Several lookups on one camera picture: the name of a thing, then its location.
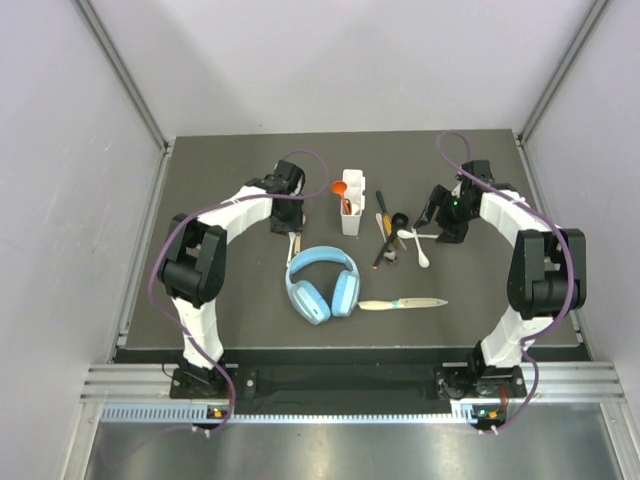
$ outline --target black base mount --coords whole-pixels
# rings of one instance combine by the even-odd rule
[[[206,399],[228,396],[227,384],[217,370],[196,367],[184,358],[178,361],[178,368],[171,376],[169,398]]]
[[[469,354],[466,366],[438,367],[434,371],[438,394],[446,400],[524,398],[527,388],[520,367],[497,368],[484,364],[478,343]],[[479,430],[500,426],[507,412],[500,402],[474,404],[474,424]]]

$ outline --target white spoon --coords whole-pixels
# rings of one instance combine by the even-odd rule
[[[416,247],[418,247],[418,263],[422,268],[427,268],[429,266],[429,259],[422,251],[422,247],[420,246],[420,240],[418,239],[418,232],[416,232],[415,228],[412,228],[413,238],[416,240]]]

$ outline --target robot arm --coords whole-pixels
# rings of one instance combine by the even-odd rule
[[[227,202],[226,208],[200,215],[176,238],[158,272],[171,297],[182,324],[211,358],[218,361],[224,352],[218,336],[216,297],[225,275],[227,245],[255,223],[271,219],[271,231],[286,234],[302,230],[302,201],[242,197],[260,194],[298,195],[304,186],[304,172],[296,165],[281,160],[273,174],[254,179],[243,186]],[[185,218],[174,218],[171,230]],[[193,347],[185,335],[184,358],[192,377],[211,380],[213,365]]]
[[[524,198],[507,184],[494,183],[487,160],[468,162],[462,168],[486,183],[492,184],[512,200],[487,193],[466,177],[458,177],[451,191],[438,185],[414,228],[427,225],[434,215],[443,229],[436,240],[461,243],[469,221],[482,218],[507,239],[513,248],[507,284],[509,306],[498,325],[478,342],[464,372],[448,375],[440,371],[445,396],[463,398],[493,393],[500,386],[513,386],[521,376],[519,365],[523,348],[533,344],[522,340],[547,328],[562,307],[567,293],[567,266],[558,248],[557,238],[549,227],[518,206]],[[574,263],[575,285],[571,309],[580,308],[586,300],[586,247],[584,234],[576,229],[560,229]],[[512,393],[523,396],[520,392]]]

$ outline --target metal floor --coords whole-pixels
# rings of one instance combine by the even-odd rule
[[[370,268],[381,238],[375,221],[379,211],[375,190],[381,189],[390,212],[405,212],[413,222],[437,183],[455,185],[453,170],[439,157],[435,139],[439,132],[321,133],[179,137],[170,160],[166,183],[143,283],[166,238],[171,218],[215,204],[234,194],[253,177],[273,171],[276,161],[296,148],[320,153],[329,163],[332,180],[344,168],[361,168],[367,179],[367,204],[360,235],[345,237],[340,231],[339,201],[326,193],[305,202],[307,225],[302,248],[333,245],[344,249],[358,264],[362,300],[399,297],[439,297],[445,307],[394,312],[356,309],[347,319],[312,326],[291,306],[284,288],[288,239],[269,233],[261,222],[229,246],[227,275],[218,297],[218,328],[226,348],[314,347],[453,347],[472,346],[489,334],[507,306],[506,279],[511,248],[485,222],[472,224],[462,245],[436,245],[423,241],[431,266],[417,264],[416,247],[400,252],[399,265]],[[468,132],[474,159],[489,159],[495,178],[515,186],[522,195],[532,193],[519,153],[509,130]],[[451,153],[460,158],[455,141]],[[321,184],[321,169],[304,155],[291,159],[307,172],[306,193]],[[312,265],[296,279],[312,281],[330,298],[340,268]],[[161,286],[160,300],[172,308]],[[537,345],[577,344],[570,321]],[[151,308],[146,288],[141,288],[133,312],[127,348],[182,348],[179,331]]]
[[[101,424],[86,480],[622,478],[598,405],[533,405],[498,437],[467,425],[335,424],[230,425],[209,440],[185,427],[158,437],[166,428]]]

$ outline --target dark gray tabletop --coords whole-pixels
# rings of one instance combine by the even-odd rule
[[[336,318],[312,326],[291,306],[284,286],[289,240],[269,232],[261,222],[229,246],[227,275],[218,297],[218,325],[225,347],[438,347],[471,346],[489,334],[507,306],[506,280],[511,248],[502,236],[481,220],[471,224],[461,245],[441,245],[423,240],[431,261],[418,266],[416,247],[406,241],[397,265],[371,264],[382,246],[375,221],[379,211],[375,191],[382,190],[391,214],[406,213],[413,222],[432,188],[455,185],[453,170],[437,153],[439,132],[365,132],[291,135],[179,137],[169,165],[166,184],[144,268],[146,282],[153,261],[166,238],[171,218],[235,194],[254,177],[273,171],[276,161],[295,148],[311,149],[329,163],[331,179],[341,178],[345,168],[359,168],[367,179],[366,210],[358,237],[343,236],[339,199],[326,193],[305,202],[307,224],[302,248],[331,245],[343,249],[358,264],[361,300],[394,300],[401,297],[437,297],[444,307],[389,312],[356,309],[349,318]],[[509,130],[468,132],[474,159],[489,159],[494,177],[509,182],[527,199],[531,189]],[[462,159],[462,147],[447,142],[452,155]],[[290,160],[307,174],[305,193],[321,184],[322,171],[310,157]],[[437,233],[430,226],[422,233]],[[310,280],[329,301],[339,265],[312,265],[294,280]],[[158,296],[170,305],[162,286]],[[576,345],[570,321],[544,345]],[[180,348],[176,327],[154,311],[141,288],[133,314],[129,348]]]

